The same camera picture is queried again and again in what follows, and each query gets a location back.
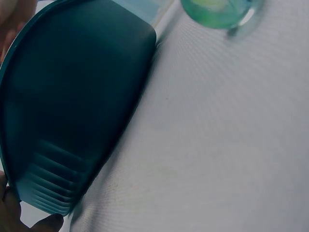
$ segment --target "teal object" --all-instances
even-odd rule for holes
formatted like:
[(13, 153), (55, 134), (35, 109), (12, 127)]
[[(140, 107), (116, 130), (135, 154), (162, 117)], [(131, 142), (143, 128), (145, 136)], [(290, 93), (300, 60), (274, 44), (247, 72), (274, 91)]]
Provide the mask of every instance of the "teal object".
[(0, 69), (1, 160), (21, 200), (73, 209), (134, 112), (155, 42), (111, 0), (59, 0), (25, 26)]
[(184, 10), (196, 22), (215, 29), (237, 26), (253, 0), (181, 0)]

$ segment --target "light blue object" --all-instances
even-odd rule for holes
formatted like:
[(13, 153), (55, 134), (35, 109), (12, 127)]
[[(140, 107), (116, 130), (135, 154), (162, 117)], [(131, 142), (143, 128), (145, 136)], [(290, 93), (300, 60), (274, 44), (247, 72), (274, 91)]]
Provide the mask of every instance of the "light blue object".
[(210, 28), (232, 28), (248, 13), (254, 0), (181, 0), (196, 22)]

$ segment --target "white fabric surface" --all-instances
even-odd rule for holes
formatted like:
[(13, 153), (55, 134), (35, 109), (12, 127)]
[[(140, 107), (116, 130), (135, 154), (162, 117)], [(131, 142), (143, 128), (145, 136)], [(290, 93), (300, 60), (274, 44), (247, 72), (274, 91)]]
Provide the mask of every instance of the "white fabric surface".
[(72, 232), (307, 232), (309, 1), (242, 39), (182, 14)]

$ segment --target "finger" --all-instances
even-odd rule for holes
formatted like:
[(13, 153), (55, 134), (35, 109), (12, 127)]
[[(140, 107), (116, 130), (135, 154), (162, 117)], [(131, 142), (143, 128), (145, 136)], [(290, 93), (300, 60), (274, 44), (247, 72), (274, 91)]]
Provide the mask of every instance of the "finger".
[(7, 210), (11, 213), (11, 215), (17, 219), (20, 219), (21, 216), (21, 207), (19, 200), (11, 187), (7, 187), (3, 202), (7, 208)]
[(2, 199), (4, 196), (7, 183), (8, 181), (6, 180), (4, 172), (0, 171), (0, 199)]
[(12, 42), (14, 41), (16, 37), (16, 31), (15, 30), (10, 30), (6, 37), (5, 37), (5, 41), (4, 41), (4, 46), (3, 46), (3, 51), (2, 51), (2, 56), (1, 56), (1, 61), (4, 61), (5, 55), (8, 52)]
[(19, 23), (17, 26), (17, 33), (19, 33), (24, 28), (25, 23)]
[(60, 214), (53, 214), (38, 223), (32, 228), (31, 232), (59, 232), (63, 225), (63, 217)]

